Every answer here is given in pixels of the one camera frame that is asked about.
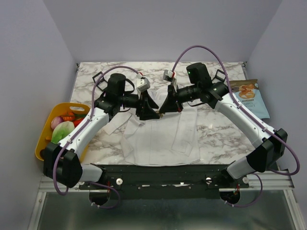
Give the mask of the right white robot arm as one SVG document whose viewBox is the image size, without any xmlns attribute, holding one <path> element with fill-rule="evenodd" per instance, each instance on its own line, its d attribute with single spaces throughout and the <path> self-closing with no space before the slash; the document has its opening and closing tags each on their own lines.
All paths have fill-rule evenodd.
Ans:
<svg viewBox="0 0 307 230">
<path fill-rule="evenodd" d="M 194 63 L 187 66 L 186 70 L 191 85 L 183 88 L 177 86 L 174 72 L 164 71 L 163 79 L 170 85 L 160 113 L 181 112 L 183 103 L 199 99 L 202 104 L 208 104 L 225 115 L 255 148 L 222 170 L 220 178 L 223 186 L 233 187 L 240 177 L 249 173 L 263 173 L 283 156 L 285 146 L 281 141 L 287 140 L 287 133 L 283 129 L 276 130 L 257 118 L 229 92 L 222 81 L 213 83 L 205 64 Z"/>
</svg>

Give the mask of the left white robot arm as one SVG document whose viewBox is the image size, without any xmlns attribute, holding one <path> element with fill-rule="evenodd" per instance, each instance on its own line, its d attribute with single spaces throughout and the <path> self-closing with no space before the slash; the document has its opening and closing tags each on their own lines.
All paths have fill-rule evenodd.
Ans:
<svg viewBox="0 0 307 230">
<path fill-rule="evenodd" d="M 81 155 L 97 132 L 107 125 L 121 108 L 133 108 L 140 120 L 158 119 L 158 105 L 148 94 L 150 83 L 140 76 L 136 81 L 136 94 L 126 91 L 129 79 L 120 73 L 111 74 L 107 87 L 94 101 L 83 121 L 57 143 L 49 143 L 43 150 L 44 175 L 67 188 L 78 182 L 90 182 L 95 189 L 106 185 L 105 170 L 93 164 L 82 165 Z"/>
</svg>

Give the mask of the white button shirt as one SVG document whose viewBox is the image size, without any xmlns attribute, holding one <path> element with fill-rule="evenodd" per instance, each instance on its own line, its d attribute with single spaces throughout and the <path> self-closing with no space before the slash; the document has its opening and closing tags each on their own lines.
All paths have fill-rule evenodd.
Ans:
<svg viewBox="0 0 307 230">
<path fill-rule="evenodd" d="M 111 135 L 126 125 L 120 140 L 126 162 L 140 166 L 175 166 L 200 160 L 197 108 L 184 104 L 180 113 L 141 121 L 135 109 L 118 113 L 103 130 Z"/>
</svg>

